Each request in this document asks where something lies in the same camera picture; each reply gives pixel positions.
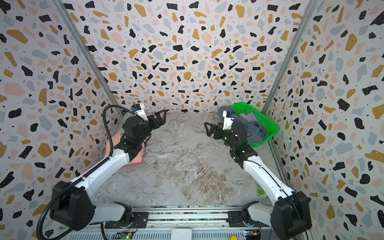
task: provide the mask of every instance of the terrazzo wallpaper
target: terrazzo wallpaper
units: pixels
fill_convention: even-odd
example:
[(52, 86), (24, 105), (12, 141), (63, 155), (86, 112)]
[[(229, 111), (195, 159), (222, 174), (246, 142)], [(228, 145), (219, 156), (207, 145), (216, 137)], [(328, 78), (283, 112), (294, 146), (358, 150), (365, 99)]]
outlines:
[(268, 111), (319, 239), (384, 239), (383, 23), (383, 1), (319, 1)]
[[(0, 7), (0, 239), (35, 239), (52, 187), (105, 153), (110, 101), (51, 2)], [(107, 119), (115, 127), (117, 112)], [(45, 235), (57, 226), (47, 219)]]
[(118, 102), (261, 110), (308, 0), (64, 0)]

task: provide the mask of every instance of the green plastic basket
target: green plastic basket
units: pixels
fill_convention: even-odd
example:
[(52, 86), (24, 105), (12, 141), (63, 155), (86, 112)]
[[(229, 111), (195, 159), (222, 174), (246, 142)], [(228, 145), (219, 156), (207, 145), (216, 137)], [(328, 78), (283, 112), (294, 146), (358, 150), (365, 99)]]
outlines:
[(255, 115), (257, 121), (259, 122), (259, 124), (264, 126), (268, 131), (268, 136), (264, 140), (264, 142), (261, 142), (261, 143), (249, 142), (249, 146), (251, 146), (251, 147), (257, 147), (257, 146), (263, 145), (264, 143), (266, 143), (271, 137), (273, 137), (279, 131), (279, 126), (277, 126), (276, 123), (272, 122), (272, 120), (270, 120), (269, 118), (264, 116), (261, 112), (257, 111), (256, 109), (254, 109), (253, 107), (251, 107), (247, 103), (236, 103), (235, 105), (232, 106), (232, 108), (237, 112), (237, 114), (253, 113)]

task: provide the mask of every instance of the pink towel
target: pink towel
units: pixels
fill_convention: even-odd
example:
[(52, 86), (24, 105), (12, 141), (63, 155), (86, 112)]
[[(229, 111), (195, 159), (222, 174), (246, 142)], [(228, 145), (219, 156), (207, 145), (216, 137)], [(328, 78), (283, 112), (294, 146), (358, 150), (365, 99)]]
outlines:
[[(120, 142), (121, 136), (122, 135), (118, 133), (112, 137), (113, 146), (116, 146)], [(109, 141), (107, 141), (106, 144), (107, 144), (107, 149), (104, 157), (108, 156), (109, 151), (111, 149), (111, 147), (109, 146)], [(138, 166), (143, 164), (144, 143), (142, 143), (141, 146), (142, 146), (142, 149), (139, 152), (139, 154), (132, 161), (130, 161), (127, 165), (123, 167), (133, 167), (133, 166)]]

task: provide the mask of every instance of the green small object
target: green small object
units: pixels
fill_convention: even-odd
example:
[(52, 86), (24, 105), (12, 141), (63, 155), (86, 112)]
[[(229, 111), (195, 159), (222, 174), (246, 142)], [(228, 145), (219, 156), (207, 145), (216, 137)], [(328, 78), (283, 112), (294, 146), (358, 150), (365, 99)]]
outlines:
[(260, 185), (258, 185), (258, 187), (257, 187), (257, 195), (258, 196), (261, 196), (261, 195), (263, 195), (265, 192), (264, 192), (264, 189), (260, 186)]
[(268, 140), (273, 137), (278, 131), (279, 131), (279, 126), (277, 126), (276, 123), (274, 123), (272, 120), (264, 116), (261, 112), (257, 111), (255, 108), (251, 107), (251, 105), (247, 103), (236, 103), (231, 106), (237, 114), (240, 113), (253, 113), (254, 116), (256, 117), (257, 121), (259, 122), (260, 125), (265, 127), (268, 131), (268, 136), (264, 140), (264, 142), (261, 143), (251, 143), (249, 142), (249, 146), (251, 147), (257, 147), (259, 145), (263, 145), (264, 143), (268, 142)]

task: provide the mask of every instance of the marble floor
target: marble floor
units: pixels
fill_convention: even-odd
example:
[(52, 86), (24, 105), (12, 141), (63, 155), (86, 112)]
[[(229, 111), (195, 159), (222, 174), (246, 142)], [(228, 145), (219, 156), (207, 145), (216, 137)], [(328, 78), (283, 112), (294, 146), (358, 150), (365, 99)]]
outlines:
[[(211, 113), (167, 113), (166, 124), (152, 131), (143, 164), (118, 170), (98, 189), (92, 202), (230, 206), (258, 200), (270, 204), (266, 194), (257, 195), (258, 184), (251, 175), (231, 159), (229, 147), (207, 137), (204, 122), (219, 121), (217, 114)], [(269, 145), (255, 150), (280, 177)]]

